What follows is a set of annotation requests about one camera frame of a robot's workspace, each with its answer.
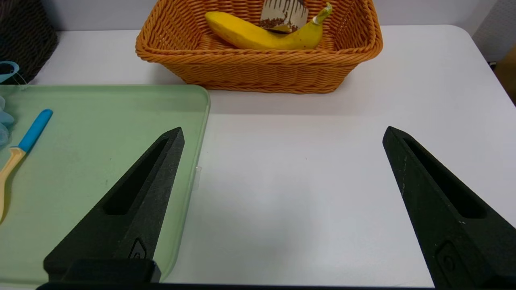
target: yellow banana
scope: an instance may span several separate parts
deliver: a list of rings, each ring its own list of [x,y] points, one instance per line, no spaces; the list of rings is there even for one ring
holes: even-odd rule
[[[323,37],[322,23],[331,11],[327,3],[316,17],[291,34],[270,32],[225,12],[207,12],[205,17],[213,32],[239,49],[312,50]]]

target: table surface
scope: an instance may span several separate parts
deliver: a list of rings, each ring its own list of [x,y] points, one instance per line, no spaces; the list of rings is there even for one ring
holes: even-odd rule
[[[383,52],[337,91],[210,91],[167,282],[433,286],[382,147],[415,137],[516,224],[516,109],[460,28],[383,26]],[[181,84],[138,31],[70,31],[34,84]]]

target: green tray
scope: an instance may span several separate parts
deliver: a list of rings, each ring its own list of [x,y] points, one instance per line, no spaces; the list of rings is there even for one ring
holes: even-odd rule
[[[154,253],[166,278],[177,258],[209,112],[202,87],[0,86],[15,118],[0,167],[45,108],[45,130],[6,186],[0,224],[0,284],[48,281],[43,259],[164,132],[183,129],[185,146]]]

